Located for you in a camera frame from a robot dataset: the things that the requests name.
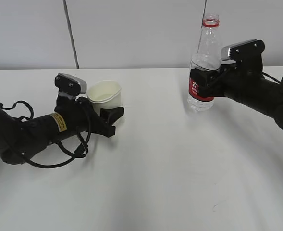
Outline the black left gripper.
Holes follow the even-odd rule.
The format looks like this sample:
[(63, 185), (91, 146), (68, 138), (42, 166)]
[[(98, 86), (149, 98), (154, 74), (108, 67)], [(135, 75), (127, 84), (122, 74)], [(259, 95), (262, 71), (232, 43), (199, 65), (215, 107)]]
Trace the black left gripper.
[(67, 127), (65, 131), (57, 133), (57, 138), (69, 138), (83, 131), (109, 138), (115, 135), (116, 127), (113, 124), (124, 115), (124, 108), (101, 108), (99, 116), (88, 98), (76, 98), (59, 92), (56, 112), (61, 115)]

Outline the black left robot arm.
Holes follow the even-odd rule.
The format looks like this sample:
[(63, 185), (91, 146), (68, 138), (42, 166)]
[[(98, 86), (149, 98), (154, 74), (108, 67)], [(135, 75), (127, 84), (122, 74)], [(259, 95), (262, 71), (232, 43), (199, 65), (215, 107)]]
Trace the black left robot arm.
[[(21, 101), (30, 117), (11, 117), (0, 102), (0, 158), (11, 165), (28, 163), (38, 168), (62, 167), (88, 154), (91, 134), (115, 135), (114, 123), (124, 115), (123, 107), (101, 109), (98, 115), (85, 97), (58, 96), (54, 112), (34, 117), (33, 108)], [(69, 159), (53, 165), (43, 165), (31, 159), (55, 144)]]

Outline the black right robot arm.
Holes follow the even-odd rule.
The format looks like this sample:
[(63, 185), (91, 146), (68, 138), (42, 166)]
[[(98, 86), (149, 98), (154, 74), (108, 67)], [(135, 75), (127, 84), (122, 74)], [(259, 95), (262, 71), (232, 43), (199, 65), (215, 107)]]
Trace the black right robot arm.
[(218, 70), (193, 68), (190, 71), (189, 94), (201, 101), (226, 97), (274, 119), (283, 130), (283, 77), (265, 79), (262, 40), (247, 41), (223, 47), (221, 58), (231, 60)]

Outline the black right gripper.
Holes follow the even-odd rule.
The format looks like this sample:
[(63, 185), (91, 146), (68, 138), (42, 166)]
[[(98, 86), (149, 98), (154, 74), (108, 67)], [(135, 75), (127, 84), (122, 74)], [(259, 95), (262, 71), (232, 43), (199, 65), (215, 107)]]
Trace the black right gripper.
[(265, 43), (257, 41), (249, 48), (237, 53), (231, 64), (221, 65), (219, 71), (190, 70), (190, 96), (199, 101), (212, 101), (224, 95), (229, 77), (248, 76), (263, 70), (262, 53)]

